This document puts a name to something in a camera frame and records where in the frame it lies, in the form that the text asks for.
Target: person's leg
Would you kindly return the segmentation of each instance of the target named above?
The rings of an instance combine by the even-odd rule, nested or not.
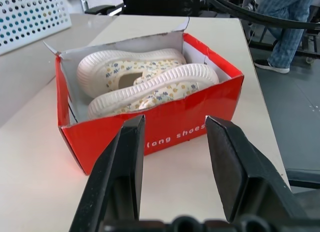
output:
[[[289,6],[289,19],[306,22],[309,17],[310,6],[313,0],[298,0]],[[271,66],[276,68],[289,68],[300,44],[302,29],[286,29],[283,37],[275,47],[268,59]]]
[[[288,7],[298,0],[262,0],[257,12],[266,16],[280,19],[289,19]],[[276,40],[281,40],[283,30],[281,28],[269,28]]]

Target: cardboard box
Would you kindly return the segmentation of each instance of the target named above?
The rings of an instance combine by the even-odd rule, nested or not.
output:
[[[149,52],[165,48],[182,51],[187,63],[213,67],[220,83],[190,96],[146,111],[88,120],[92,98],[77,82],[77,67],[87,55],[102,50]],[[243,74],[228,61],[190,34],[173,31],[56,54],[58,127],[74,158],[85,174],[115,137],[124,121],[145,114],[145,147],[148,155],[206,133],[205,117],[231,120],[240,96]]]

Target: plastic basket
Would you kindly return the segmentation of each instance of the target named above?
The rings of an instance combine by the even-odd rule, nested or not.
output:
[[[66,0],[0,0],[0,55],[69,27]]]

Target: black shoe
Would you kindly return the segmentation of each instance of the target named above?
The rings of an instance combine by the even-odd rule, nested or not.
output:
[[[273,67],[269,64],[267,60],[255,60],[254,65],[258,68],[266,69],[266,70],[271,70],[277,73],[282,73],[286,74],[290,72],[290,68],[276,68]]]

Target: floral shoe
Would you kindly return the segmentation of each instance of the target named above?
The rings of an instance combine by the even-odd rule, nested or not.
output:
[[[182,99],[219,83],[213,68],[204,64],[186,64],[137,79],[135,85],[95,98],[88,107],[90,119],[136,112]]]
[[[165,71],[183,64],[186,64],[186,60],[176,49],[148,53],[106,50],[82,59],[77,69],[77,79],[82,90],[95,98],[132,86],[145,72]]]

